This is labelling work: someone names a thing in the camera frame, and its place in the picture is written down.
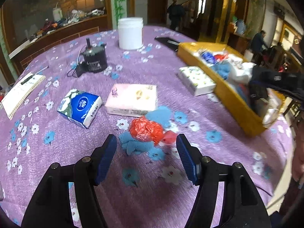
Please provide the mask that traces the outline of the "person's right hand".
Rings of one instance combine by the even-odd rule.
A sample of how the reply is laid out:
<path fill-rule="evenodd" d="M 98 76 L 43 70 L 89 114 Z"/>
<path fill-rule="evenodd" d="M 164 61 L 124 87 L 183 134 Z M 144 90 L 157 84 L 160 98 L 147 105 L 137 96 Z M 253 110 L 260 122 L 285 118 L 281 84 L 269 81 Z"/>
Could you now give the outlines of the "person's right hand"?
<path fill-rule="evenodd" d="M 303 130 L 296 132 L 296 147 L 292 160 L 292 177 L 298 183 L 298 188 L 303 187 Z"/>

